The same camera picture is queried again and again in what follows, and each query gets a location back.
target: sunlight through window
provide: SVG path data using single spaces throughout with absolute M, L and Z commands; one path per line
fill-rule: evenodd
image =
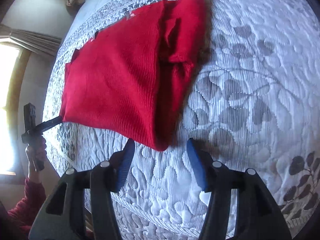
M 0 173 L 9 171 L 14 164 L 14 154 L 10 141 L 5 106 L 10 78 L 19 49 L 0 44 Z

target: person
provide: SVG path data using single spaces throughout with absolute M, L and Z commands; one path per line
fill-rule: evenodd
M 17 205 L 8 211 L 8 215 L 12 222 L 20 229 L 20 231 L 28 237 L 29 231 L 35 220 L 42 204 L 46 200 L 44 187 L 40 181 L 40 174 L 36 172 L 33 164 L 33 158 L 45 161 L 47 158 L 46 140 L 43 137 L 36 139 L 36 149 L 28 146 L 26 154 L 29 161 L 28 177 L 25 180 L 24 198 Z

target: sweater sleeve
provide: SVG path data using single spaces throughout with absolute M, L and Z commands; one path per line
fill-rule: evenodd
M 8 211 L 9 216 L 16 221 L 19 227 L 32 225 L 46 199 L 42 184 L 31 182 L 28 178 L 25 181 L 24 194 L 24 198 L 17 203 L 15 208 Z

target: silver screw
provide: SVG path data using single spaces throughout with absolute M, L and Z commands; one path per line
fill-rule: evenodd
M 247 169 L 247 173 L 249 174 L 249 175 L 255 175 L 256 174 L 256 171 L 254 170 L 254 169 Z
M 215 162 L 212 163 L 212 166 L 215 167 L 215 168 L 220 168 L 222 166 L 222 164 L 221 164 L 221 162 L 215 161 Z
M 75 172 L 75 169 L 74 168 L 70 168 L 70 169 L 67 169 L 66 170 L 66 174 L 67 175 L 71 175 L 71 174 L 73 174 Z
M 100 163 L 100 167 L 102 167 L 102 168 L 106 168 L 109 165 L 110 165 L 110 162 L 108 162 L 108 161 L 103 161 L 102 163 Z

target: hand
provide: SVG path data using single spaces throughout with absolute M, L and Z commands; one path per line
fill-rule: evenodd
M 36 168 L 33 164 L 33 160 L 37 159 L 40 160 L 42 162 L 44 162 L 47 159 L 47 151 L 46 149 L 46 140 L 42 137 L 39 136 L 36 139 L 36 149 L 34 149 L 32 146 L 28 146 L 26 148 L 26 154 L 27 154 L 27 158 L 29 160 L 29 179 L 35 183 L 40 183 L 40 178 L 39 178 L 39 174 L 36 172 Z

